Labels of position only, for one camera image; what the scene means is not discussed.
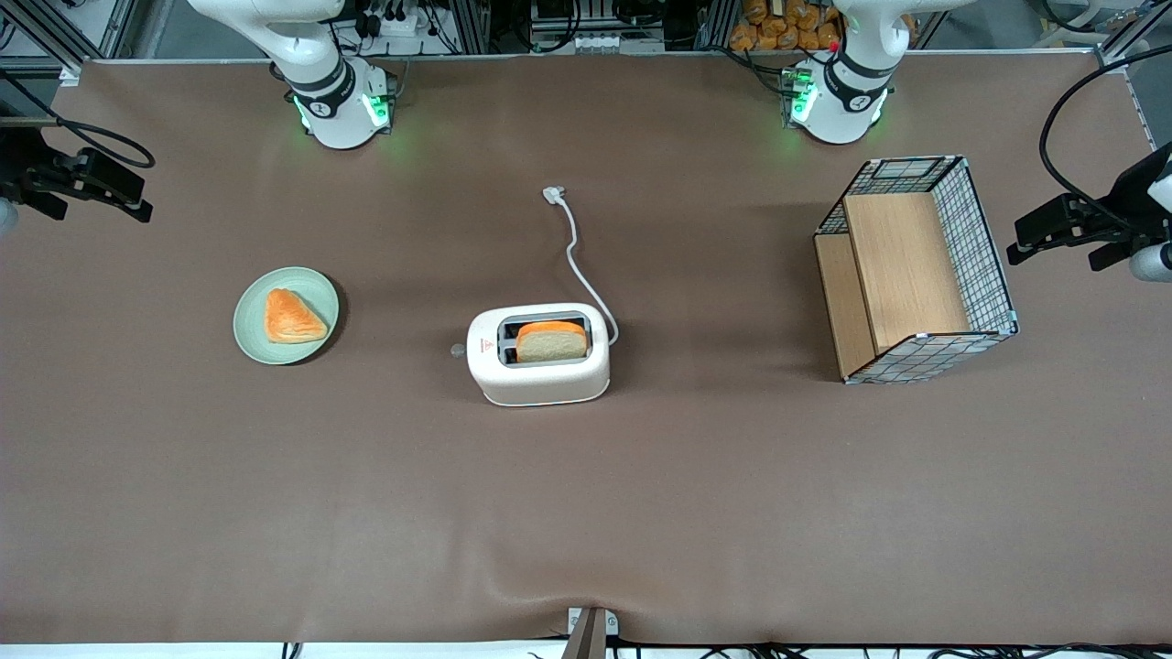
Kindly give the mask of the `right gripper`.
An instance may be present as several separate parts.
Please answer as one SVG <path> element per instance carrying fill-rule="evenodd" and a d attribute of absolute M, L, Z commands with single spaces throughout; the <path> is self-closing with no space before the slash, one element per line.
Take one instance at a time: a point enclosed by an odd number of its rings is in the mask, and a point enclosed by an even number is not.
<path fill-rule="evenodd" d="M 144 199 L 142 177 L 113 157 L 96 149 L 81 149 L 68 156 L 48 145 L 38 128 L 1 129 L 1 191 L 4 199 L 18 203 L 50 217 L 64 220 L 67 201 L 41 191 L 41 174 L 63 171 L 64 193 L 76 201 L 98 201 L 114 206 L 138 222 L 150 222 L 154 206 Z"/>

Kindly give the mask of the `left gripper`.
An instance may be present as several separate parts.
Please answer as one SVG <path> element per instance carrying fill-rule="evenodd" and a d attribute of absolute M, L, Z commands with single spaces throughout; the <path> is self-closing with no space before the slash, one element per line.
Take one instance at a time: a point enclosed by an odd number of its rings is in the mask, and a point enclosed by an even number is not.
<path fill-rule="evenodd" d="M 1134 236 L 1168 242 L 1171 218 L 1171 142 L 1159 147 L 1115 181 L 1104 205 L 1127 220 Z M 1007 247 L 1009 265 L 1020 265 L 1045 250 L 1105 243 L 1113 238 L 1113 220 L 1076 195 L 1058 195 L 1014 222 L 1016 242 Z M 1104 271 L 1129 260 L 1134 243 L 1105 243 L 1090 252 L 1090 269 Z"/>

